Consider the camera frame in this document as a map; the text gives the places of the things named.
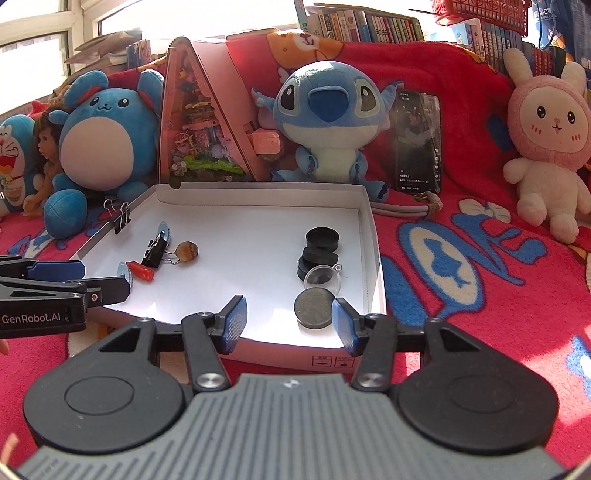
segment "stitch plush toy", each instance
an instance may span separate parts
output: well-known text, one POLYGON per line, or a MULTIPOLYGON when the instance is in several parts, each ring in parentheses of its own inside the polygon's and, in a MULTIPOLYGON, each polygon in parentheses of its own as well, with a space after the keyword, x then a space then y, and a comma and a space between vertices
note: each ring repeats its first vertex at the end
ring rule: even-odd
POLYGON ((367 160, 359 151, 389 127, 388 112, 401 82, 380 93, 363 72, 338 61, 318 61, 296 70, 276 98, 253 89, 256 105, 273 112, 276 127, 302 145, 298 170, 274 172, 275 181, 355 183, 370 200, 383 202, 388 187, 365 180, 367 160))

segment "brown bead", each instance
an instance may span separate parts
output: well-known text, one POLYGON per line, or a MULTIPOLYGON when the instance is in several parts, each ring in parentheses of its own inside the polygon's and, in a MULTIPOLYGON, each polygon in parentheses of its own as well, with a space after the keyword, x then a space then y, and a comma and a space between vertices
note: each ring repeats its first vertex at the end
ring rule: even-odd
POLYGON ((178 257, 181 262, 190 262, 197 258, 199 249, 193 242, 182 242, 179 243, 174 254, 178 257))

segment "blue plush toy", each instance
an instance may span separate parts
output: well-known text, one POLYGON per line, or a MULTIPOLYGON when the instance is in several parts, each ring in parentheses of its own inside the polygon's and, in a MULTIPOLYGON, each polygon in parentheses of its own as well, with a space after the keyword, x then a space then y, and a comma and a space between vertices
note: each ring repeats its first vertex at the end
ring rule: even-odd
POLYGON ((276 98, 253 89, 256 105, 273 113, 276 127, 302 145, 298 170, 273 172, 275 181, 354 183, 373 201, 383 202, 388 187, 367 181, 367 160, 359 151, 389 128, 388 112, 402 82, 380 92, 360 70, 338 61, 318 61, 296 70, 276 98))
POLYGON ((156 165, 164 78, 144 70, 138 89, 108 88, 107 76, 98 70, 85 73, 64 95, 64 106, 75 110, 53 111, 49 120, 63 125, 60 163, 64 170, 53 180, 56 191, 45 204, 47 232, 67 238, 86 223, 83 189, 114 195, 131 202, 148 189, 143 182, 156 165))
POLYGON ((4 194, 0 218, 22 210, 25 197, 35 193, 35 186, 43 182, 43 176, 37 177, 35 172, 34 125, 26 115, 12 116, 0 125, 0 190, 4 194))

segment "white cardboard tray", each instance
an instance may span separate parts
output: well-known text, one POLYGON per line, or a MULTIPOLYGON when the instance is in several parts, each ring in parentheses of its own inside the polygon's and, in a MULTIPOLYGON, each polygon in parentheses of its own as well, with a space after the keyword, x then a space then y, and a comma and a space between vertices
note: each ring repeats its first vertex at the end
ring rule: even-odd
POLYGON ((293 310, 303 290, 297 261, 306 232, 317 226, 340 235, 338 296, 360 313, 386 313, 374 219, 361 186, 186 183, 175 190, 156 185, 131 208, 131 223, 118 235, 106 225, 74 256, 85 264, 87 278, 113 276, 121 261, 141 262, 162 220, 170 227, 170 251, 192 241, 199 256, 188 264, 163 263, 151 283, 135 278, 126 302, 91 309, 90 319, 120 326, 129 314, 180 323, 195 312, 218 312, 241 294, 248 324, 230 358, 308 371, 352 371, 355 362, 334 327, 301 327, 293 310))

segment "plush eye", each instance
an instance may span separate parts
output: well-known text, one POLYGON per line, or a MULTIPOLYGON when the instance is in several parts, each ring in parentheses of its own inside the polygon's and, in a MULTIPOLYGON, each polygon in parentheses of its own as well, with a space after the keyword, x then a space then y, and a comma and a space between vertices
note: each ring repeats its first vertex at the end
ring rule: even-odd
POLYGON ((374 93, 365 85, 359 89, 359 93, 361 94, 361 111, 369 112, 375 107, 374 93))
POLYGON ((285 110, 295 110, 296 103, 294 100, 294 88, 292 85, 289 85, 288 88, 281 94, 281 106, 285 110))

